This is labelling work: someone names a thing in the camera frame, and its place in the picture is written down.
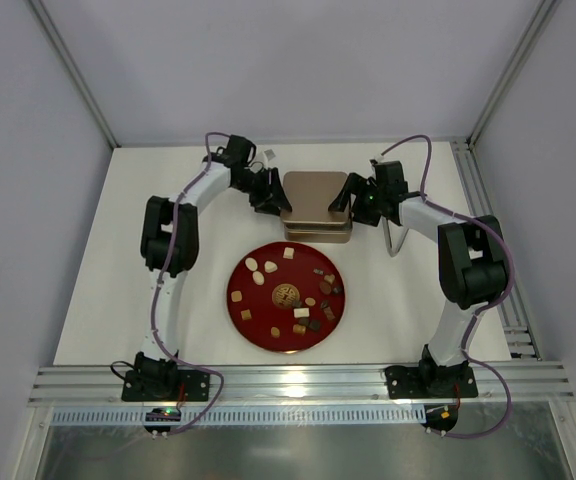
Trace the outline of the gold square tin lid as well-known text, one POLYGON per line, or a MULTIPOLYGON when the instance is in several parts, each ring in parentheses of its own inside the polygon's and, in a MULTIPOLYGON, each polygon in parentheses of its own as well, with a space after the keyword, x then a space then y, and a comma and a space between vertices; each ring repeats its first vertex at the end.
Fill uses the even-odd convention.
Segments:
POLYGON ((284 175, 283 188, 292 210, 280 219, 289 232, 333 233, 352 229, 349 207, 329 211, 348 174, 334 171, 291 171, 284 175))

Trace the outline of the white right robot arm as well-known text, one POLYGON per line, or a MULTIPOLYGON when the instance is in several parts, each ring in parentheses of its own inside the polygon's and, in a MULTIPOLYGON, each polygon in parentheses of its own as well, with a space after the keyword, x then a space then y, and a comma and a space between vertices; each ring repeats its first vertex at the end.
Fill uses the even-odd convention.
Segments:
POLYGON ((348 176, 328 207, 348 209, 352 218, 375 226, 388 220, 437 245, 438 278, 445 304, 432 339, 414 367, 386 369, 391 398, 448 398, 477 391, 469 354, 483 313, 510 293, 514 270, 499 223, 493 216, 471 218, 411 192, 399 174, 348 176))

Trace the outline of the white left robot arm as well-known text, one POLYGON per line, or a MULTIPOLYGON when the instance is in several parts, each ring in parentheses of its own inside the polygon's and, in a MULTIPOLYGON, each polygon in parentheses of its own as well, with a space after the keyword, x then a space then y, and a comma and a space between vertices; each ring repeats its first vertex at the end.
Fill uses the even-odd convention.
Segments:
POLYGON ((161 382, 181 366, 209 371, 181 360, 174 343, 181 293, 199 255, 199 216, 230 188, 246 194, 258 213, 277 216, 291 208, 276 168, 253 170, 244 161, 224 163, 214 155, 178 194, 153 196, 146 204, 140 254, 150 272, 152 296, 147 332, 134 361, 141 377, 161 382))

